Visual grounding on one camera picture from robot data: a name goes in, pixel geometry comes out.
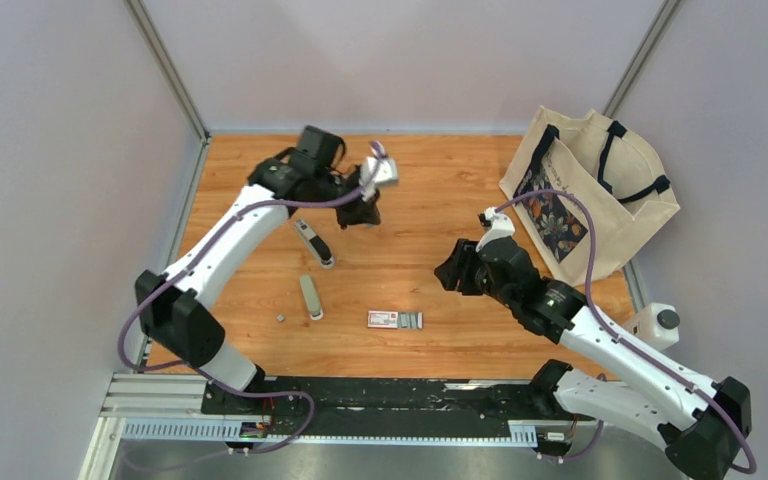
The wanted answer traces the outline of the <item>red white staple box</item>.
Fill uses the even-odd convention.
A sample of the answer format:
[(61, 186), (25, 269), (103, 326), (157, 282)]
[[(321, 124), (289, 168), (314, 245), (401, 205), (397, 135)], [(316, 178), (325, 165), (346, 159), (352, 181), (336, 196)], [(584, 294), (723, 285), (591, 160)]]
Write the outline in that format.
[(373, 329), (410, 329), (421, 330), (424, 316), (422, 312), (370, 310), (367, 327)]

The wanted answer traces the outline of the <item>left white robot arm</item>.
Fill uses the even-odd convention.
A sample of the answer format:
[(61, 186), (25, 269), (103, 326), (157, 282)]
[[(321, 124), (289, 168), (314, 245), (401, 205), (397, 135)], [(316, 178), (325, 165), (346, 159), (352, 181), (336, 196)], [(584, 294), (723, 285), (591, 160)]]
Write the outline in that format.
[(266, 389), (263, 370), (227, 339), (212, 309), (238, 268), (298, 209), (332, 209), (341, 228), (377, 225), (382, 189), (399, 180), (394, 159), (379, 141), (344, 174), (336, 168), (342, 137), (306, 126), (295, 145), (259, 162), (232, 206), (195, 247), (162, 272), (146, 270), (135, 282), (137, 307), (128, 321), (178, 362), (224, 385), (239, 413), (254, 414)]

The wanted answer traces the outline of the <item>grey-green stapler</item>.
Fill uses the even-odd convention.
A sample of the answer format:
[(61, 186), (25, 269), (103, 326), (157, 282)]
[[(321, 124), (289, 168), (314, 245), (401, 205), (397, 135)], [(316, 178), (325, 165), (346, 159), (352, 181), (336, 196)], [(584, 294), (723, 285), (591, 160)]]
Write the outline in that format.
[(320, 320), (324, 315), (324, 311), (313, 278), (308, 274), (301, 275), (299, 277), (299, 285), (310, 319), (313, 321)]

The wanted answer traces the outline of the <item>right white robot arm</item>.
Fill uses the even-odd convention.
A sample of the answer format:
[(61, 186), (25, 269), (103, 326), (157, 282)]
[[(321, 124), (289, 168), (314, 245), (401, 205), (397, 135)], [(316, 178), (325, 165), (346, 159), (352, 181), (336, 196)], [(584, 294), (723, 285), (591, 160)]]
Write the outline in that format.
[(601, 386), (570, 365), (548, 361), (534, 376), (532, 409), (546, 419), (581, 413), (660, 448), (691, 479), (752, 475), (751, 393), (740, 380), (695, 372), (609, 320), (576, 288), (539, 274), (511, 237), (460, 239), (434, 274), (447, 291), (488, 296), (527, 331), (576, 351), (622, 381)]

